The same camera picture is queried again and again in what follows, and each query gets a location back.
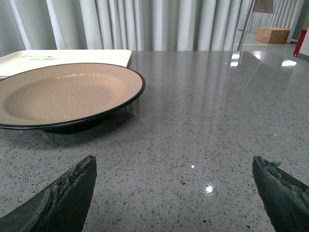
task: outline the white tray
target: white tray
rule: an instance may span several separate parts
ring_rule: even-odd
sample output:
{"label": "white tray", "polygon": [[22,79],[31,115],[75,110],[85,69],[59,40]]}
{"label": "white tray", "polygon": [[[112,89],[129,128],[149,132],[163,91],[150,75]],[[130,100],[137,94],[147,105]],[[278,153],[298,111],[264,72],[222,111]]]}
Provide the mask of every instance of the white tray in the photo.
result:
{"label": "white tray", "polygon": [[0,58],[0,79],[25,71],[72,63],[107,63],[126,67],[129,50],[26,50]]}

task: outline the plate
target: plate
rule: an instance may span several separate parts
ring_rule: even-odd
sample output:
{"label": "plate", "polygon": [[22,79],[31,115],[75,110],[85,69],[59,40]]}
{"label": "plate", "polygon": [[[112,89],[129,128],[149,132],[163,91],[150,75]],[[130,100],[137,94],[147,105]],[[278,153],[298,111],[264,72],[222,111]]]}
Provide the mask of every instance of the plate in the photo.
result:
{"label": "plate", "polygon": [[99,119],[145,89],[131,69],[101,63],[39,68],[0,80],[0,128],[50,130]]}

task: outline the gray speckled countertop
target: gray speckled countertop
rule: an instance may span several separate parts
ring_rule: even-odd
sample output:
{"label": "gray speckled countertop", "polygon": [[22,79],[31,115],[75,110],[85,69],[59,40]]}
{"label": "gray speckled countertop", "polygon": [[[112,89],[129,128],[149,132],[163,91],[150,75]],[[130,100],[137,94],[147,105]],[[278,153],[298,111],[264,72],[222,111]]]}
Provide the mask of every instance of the gray speckled countertop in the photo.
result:
{"label": "gray speckled countertop", "polygon": [[129,67],[144,93],[95,128],[0,130],[0,217],[95,155],[85,232],[274,231],[252,160],[309,185],[309,66],[268,52],[136,52]]}

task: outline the white curtain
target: white curtain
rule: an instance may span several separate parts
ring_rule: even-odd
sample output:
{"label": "white curtain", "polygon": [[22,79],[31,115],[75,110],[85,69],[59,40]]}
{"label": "white curtain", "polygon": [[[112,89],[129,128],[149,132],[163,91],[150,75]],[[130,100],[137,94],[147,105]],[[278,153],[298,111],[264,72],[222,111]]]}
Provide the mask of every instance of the white curtain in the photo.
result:
{"label": "white curtain", "polygon": [[242,0],[0,0],[0,51],[231,51]]}
{"label": "white curtain", "polygon": [[[243,0],[239,15],[239,29],[243,29],[252,0]],[[259,27],[289,28],[289,41],[294,33],[305,0],[275,0],[275,13],[253,13],[249,32],[257,33]]]}

